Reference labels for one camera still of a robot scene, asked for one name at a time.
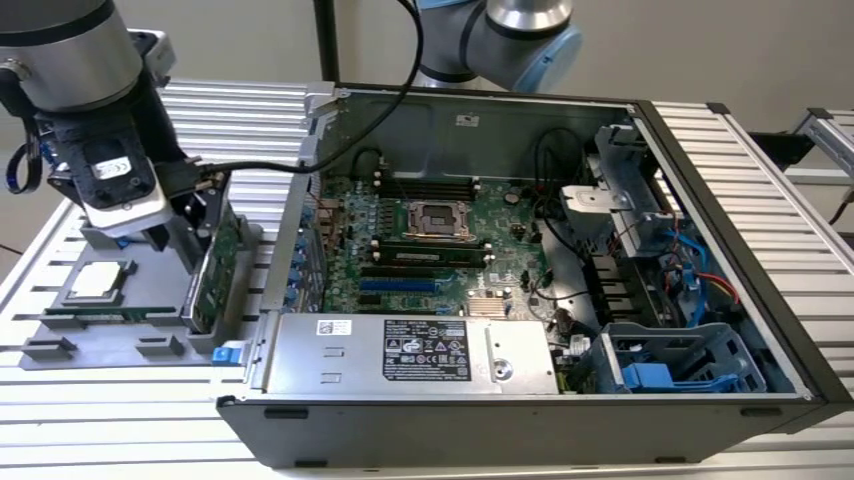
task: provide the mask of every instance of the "motherboard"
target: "motherboard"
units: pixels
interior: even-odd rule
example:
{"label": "motherboard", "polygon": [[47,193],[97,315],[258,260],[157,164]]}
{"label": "motherboard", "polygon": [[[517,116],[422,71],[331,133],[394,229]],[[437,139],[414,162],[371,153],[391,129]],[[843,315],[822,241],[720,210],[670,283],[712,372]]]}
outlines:
{"label": "motherboard", "polygon": [[466,179],[326,179],[325,312],[552,318],[532,188]]}

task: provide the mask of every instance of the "power supply label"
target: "power supply label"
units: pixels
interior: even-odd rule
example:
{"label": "power supply label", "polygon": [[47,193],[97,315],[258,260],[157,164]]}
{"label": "power supply label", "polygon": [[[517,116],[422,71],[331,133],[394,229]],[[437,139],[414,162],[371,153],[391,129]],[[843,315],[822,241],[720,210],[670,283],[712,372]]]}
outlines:
{"label": "power supply label", "polygon": [[383,376],[393,382],[470,382],[466,322],[386,320]]}

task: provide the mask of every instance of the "cpu socket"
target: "cpu socket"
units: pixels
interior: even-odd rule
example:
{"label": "cpu socket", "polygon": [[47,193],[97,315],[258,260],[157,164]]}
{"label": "cpu socket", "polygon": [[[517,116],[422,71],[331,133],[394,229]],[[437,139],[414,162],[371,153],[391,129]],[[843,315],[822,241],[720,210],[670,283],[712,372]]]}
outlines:
{"label": "cpu socket", "polygon": [[468,242],[469,207],[464,202],[412,202],[407,237]]}

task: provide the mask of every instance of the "green circuit board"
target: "green circuit board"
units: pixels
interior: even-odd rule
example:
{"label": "green circuit board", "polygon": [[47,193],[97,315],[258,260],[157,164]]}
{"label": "green circuit board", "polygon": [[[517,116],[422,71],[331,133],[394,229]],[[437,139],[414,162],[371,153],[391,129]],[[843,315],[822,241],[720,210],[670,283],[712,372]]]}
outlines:
{"label": "green circuit board", "polygon": [[[534,301],[524,291],[521,277],[528,271],[534,281],[546,270],[542,245],[532,241],[534,209],[530,199],[521,198],[522,188],[508,182],[486,181],[481,184],[474,201],[442,202],[379,198],[374,187],[346,177],[327,179],[323,202],[339,206],[338,214],[327,215],[327,288],[325,312],[402,313],[460,315],[469,314],[473,298],[502,298],[509,319],[532,319],[534,314],[546,318],[553,312],[549,302]],[[508,202],[512,194],[518,202]],[[496,259],[486,268],[438,268],[432,273],[437,292],[366,292],[361,290],[362,268],[374,265],[371,240],[413,241],[410,210],[414,203],[430,205],[458,204],[465,209],[469,239],[464,243],[489,242]],[[361,304],[361,296],[371,295],[374,302]]]}

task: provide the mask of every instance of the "white wall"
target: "white wall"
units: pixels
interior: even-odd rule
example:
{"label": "white wall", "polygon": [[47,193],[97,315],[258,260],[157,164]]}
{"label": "white wall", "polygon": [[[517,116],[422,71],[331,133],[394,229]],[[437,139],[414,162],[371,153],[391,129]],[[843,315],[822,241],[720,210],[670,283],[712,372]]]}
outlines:
{"label": "white wall", "polygon": [[[117,1],[130,26],[170,33],[175,76],[306,82],[321,75],[310,0]],[[345,80],[399,83],[414,50],[406,13],[393,0],[337,4]],[[854,107],[852,0],[577,0],[576,6],[586,45],[558,93],[721,101],[756,129],[790,127],[808,106]],[[0,152],[19,141],[17,124],[3,120]],[[0,196],[0,241],[26,247],[58,197],[46,189],[15,201],[25,215],[11,214]],[[854,229],[854,212],[847,221]]]}

